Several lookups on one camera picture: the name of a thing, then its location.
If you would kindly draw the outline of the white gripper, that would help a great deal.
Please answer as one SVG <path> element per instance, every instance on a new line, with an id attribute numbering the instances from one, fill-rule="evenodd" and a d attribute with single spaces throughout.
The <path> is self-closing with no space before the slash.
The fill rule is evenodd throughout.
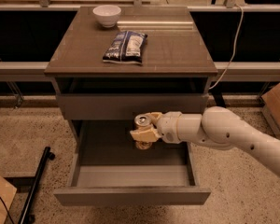
<path id="1" fill-rule="evenodd" d="M 130 134 L 134 141 L 149 143 L 156 142 L 161 138 L 165 143 L 179 144 L 181 140 L 177 134 L 177 123 L 181 115 L 181 112 L 147 113 L 151 122 L 153 124 L 157 123 L 157 130 L 153 127 L 148 127 L 130 131 Z"/>

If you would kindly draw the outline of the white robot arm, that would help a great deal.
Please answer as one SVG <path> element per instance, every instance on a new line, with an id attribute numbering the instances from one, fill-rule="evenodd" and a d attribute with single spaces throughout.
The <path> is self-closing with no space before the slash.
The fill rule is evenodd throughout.
<path id="1" fill-rule="evenodd" d="M 262 133 L 229 109 L 213 106 L 202 114 L 152 112 L 134 119 L 136 142 L 194 143 L 214 149 L 237 147 L 280 177 L 280 140 Z"/>

